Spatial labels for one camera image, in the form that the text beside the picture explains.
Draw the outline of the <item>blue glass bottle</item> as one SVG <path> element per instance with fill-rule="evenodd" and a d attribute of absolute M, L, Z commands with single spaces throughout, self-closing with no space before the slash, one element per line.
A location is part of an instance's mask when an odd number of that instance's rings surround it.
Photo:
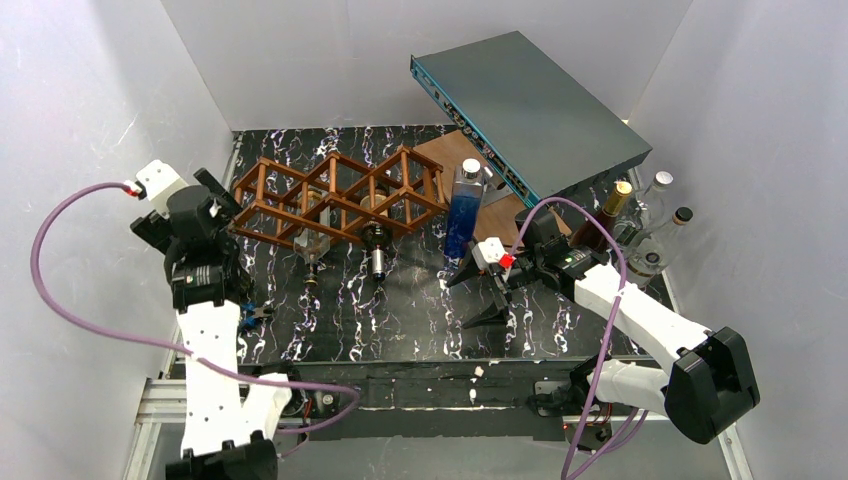
<path fill-rule="evenodd" d="M 443 249 L 450 259 L 462 258 L 473 238 L 485 181 L 483 166 L 474 158 L 463 160 L 455 169 Z"/>

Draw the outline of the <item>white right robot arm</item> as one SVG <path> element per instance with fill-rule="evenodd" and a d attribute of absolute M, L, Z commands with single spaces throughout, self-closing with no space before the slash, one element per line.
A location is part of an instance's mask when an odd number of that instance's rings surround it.
<path fill-rule="evenodd" d="M 744 338 L 724 327 L 711 331 L 651 298 L 632 283 L 622 284 L 618 271 L 587 247 L 572 248 L 550 211 L 516 217 L 527 229 L 524 249 L 506 252 L 489 237 L 470 244 L 454 286 L 486 276 L 496 289 L 493 303 L 466 320 L 464 328 L 504 325 L 511 293 L 540 282 L 598 315 L 614 312 L 616 329 L 634 340 L 656 361 L 654 368 L 606 357 L 599 373 L 596 358 L 572 369 L 565 382 L 540 382 L 529 399 L 538 415 L 578 413 L 585 401 L 621 404 L 667 417 L 688 439 L 707 444 L 761 400 Z"/>

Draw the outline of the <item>clear glass bottle dark label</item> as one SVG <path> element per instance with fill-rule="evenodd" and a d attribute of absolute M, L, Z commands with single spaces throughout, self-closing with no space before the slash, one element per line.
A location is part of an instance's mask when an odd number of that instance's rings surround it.
<path fill-rule="evenodd" d="M 635 192 L 619 213 L 612 234 L 620 247 L 630 245 L 637 236 L 657 225 L 665 213 L 665 192 L 674 177 L 658 171 L 650 184 Z"/>

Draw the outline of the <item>clear bottle rack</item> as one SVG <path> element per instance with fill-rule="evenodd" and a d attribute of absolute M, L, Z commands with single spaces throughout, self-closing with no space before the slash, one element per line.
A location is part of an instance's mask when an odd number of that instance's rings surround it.
<path fill-rule="evenodd" d="M 298 196 L 298 213 L 303 214 L 315 207 L 322 199 L 323 192 L 313 187 L 308 187 L 305 192 Z M 304 275 L 304 284 L 308 290 L 318 285 L 317 271 L 319 260 L 329 251 L 331 239 L 323 232 L 308 228 L 300 228 L 294 237 L 294 251 L 304 260 L 307 273 Z"/>

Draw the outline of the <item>dark bottle black cap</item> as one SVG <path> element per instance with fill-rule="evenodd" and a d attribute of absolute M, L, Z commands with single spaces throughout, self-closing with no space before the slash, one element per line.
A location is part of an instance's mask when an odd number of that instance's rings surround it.
<path fill-rule="evenodd" d="M 387 197 L 387 187 L 378 184 L 375 187 L 374 201 L 371 201 L 370 195 L 365 195 L 360 201 L 360 206 L 370 209 L 373 203 L 380 203 Z M 392 231 L 383 224 L 370 220 L 362 226 L 360 238 L 370 252 L 371 276 L 375 282 L 382 282 L 386 278 L 386 248 L 391 243 Z"/>

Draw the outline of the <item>clear bottle white label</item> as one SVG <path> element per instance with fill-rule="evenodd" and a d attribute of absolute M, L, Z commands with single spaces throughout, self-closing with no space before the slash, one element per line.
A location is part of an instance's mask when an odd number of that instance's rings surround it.
<path fill-rule="evenodd" d="M 668 221 L 651 232 L 640 233 L 627 257 L 626 280 L 644 289 L 668 267 L 680 253 L 684 228 L 693 217 L 691 208 L 679 207 Z"/>

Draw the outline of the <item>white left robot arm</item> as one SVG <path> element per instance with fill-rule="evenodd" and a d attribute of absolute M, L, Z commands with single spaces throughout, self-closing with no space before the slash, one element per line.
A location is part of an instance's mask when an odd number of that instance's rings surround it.
<path fill-rule="evenodd" d="M 195 183 L 153 160 L 135 175 L 153 210 L 132 231 L 164 255 L 185 366 L 186 414 L 179 459 L 168 479 L 275 479 L 275 422 L 288 388 L 260 383 L 243 394 L 236 379 L 236 337 L 253 283 L 229 233 L 236 200 L 204 168 Z"/>

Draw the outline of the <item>dark bottle gold cap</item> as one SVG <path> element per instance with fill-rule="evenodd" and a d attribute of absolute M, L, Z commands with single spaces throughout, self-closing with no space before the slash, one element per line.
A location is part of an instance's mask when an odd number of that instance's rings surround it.
<path fill-rule="evenodd" d="M 586 247 L 595 253 L 603 254 L 609 246 L 609 241 L 604 233 L 611 232 L 614 222 L 628 203 L 632 193 L 633 186 L 630 182 L 616 181 L 615 187 L 604 205 L 593 215 L 597 224 L 586 220 L 572 235 L 569 245 L 572 248 Z"/>

